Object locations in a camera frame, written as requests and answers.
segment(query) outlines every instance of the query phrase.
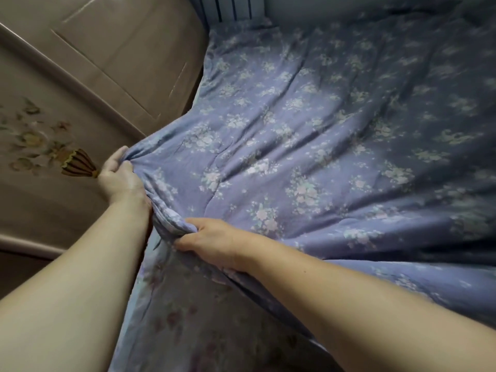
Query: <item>bed sheet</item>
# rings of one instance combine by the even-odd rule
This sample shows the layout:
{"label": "bed sheet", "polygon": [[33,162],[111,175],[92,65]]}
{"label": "bed sheet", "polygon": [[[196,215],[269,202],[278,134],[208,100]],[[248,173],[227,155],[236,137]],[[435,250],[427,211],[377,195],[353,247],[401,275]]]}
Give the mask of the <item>bed sheet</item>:
{"label": "bed sheet", "polygon": [[[175,253],[174,237],[196,231],[185,216],[225,219],[496,324],[496,22],[493,5],[464,16],[455,6],[390,5],[288,32],[267,20],[212,28],[198,102],[127,156],[163,240],[145,256],[115,370],[249,370],[257,357],[239,350],[266,342],[266,356],[277,332],[249,335],[266,319],[237,291],[232,306],[212,300],[230,287],[311,336],[250,277]],[[174,273],[178,261],[192,272]]]}

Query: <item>skin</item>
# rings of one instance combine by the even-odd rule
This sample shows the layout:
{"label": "skin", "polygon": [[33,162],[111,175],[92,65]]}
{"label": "skin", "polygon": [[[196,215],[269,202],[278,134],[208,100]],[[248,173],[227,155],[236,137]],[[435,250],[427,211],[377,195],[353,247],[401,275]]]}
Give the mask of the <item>skin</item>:
{"label": "skin", "polygon": [[487,326],[223,221],[187,221],[199,232],[178,239],[178,250],[257,278],[346,372],[496,370],[496,331]]}
{"label": "skin", "polygon": [[133,166],[105,163],[108,209],[62,256],[0,301],[3,372],[106,371],[146,241],[150,204]]}
{"label": "skin", "polygon": [[[106,371],[143,249],[150,204],[118,150],[99,182],[107,211],[63,255],[0,301],[0,370]],[[227,223],[176,241],[219,268],[257,278],[346,372],[486,372],[496,332],[375,277]]]}

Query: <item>person's left hand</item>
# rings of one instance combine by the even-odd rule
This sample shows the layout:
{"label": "person's left hand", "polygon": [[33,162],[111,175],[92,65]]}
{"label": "person's left hand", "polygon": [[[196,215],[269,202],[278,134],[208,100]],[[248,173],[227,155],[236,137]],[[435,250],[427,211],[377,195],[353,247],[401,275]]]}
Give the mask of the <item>person's left hand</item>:
{"label": "person's left hand", "polygon": [[146,196],[143,182],[133,172],[131,162],[119,163],[127,149],[127,146],[122,146],[107,159],[100,175],[98,175],[98,184],[110,204],[125,200],[137,200],[138,202],[143,201],[151,209],[151,203]]}

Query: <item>finger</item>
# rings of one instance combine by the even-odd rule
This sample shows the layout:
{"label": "finger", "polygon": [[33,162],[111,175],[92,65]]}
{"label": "finger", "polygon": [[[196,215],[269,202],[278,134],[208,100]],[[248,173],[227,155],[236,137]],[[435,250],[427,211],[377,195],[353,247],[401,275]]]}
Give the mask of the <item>finger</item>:
{"label": "finger", "polygon": [[188,250],[195,250],[197,234],[186,234],[183,237],[176,239],[174,246],[177,250],[186,252]]}
{"label": "finger", "polygon": [[191,223],[193,226],[198,228],[198,230],[200,230],[207,225],[208,218],[186,218],[185,221]]}
{"label": "finger", "polygon": [[120,172],[133,172],[133,164],[130,161],[124,161],[122,162],[121,166],[119,167]]}
{"label": "finger", "polygon": [[124,153],[127,151],[127,146],[122,146],[118,149],[114,154],[112,154],[105,163],[103,163],[102,172],[103,171],[112,171],[115,172],[119,168],[119,160],[124,156]]}

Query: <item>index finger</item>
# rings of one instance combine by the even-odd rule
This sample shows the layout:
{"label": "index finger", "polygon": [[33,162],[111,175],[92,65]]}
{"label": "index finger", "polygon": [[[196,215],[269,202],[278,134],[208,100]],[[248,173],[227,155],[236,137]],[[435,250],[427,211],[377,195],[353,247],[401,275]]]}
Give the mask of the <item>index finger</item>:
{"label": "index finger", "polygon": [[207,225],[208,218],[186,218],[186,222],[198,228],[198,231]]}
{"label": "index finger", "polygon": [[112,154],[105,163],[103,163],[102,172],[103,171],[112,171],[115,172],[119,168],[119,160],[124,156],[124,153],[127,151],[127,146],[122,146],[118,149],[114,154]]}

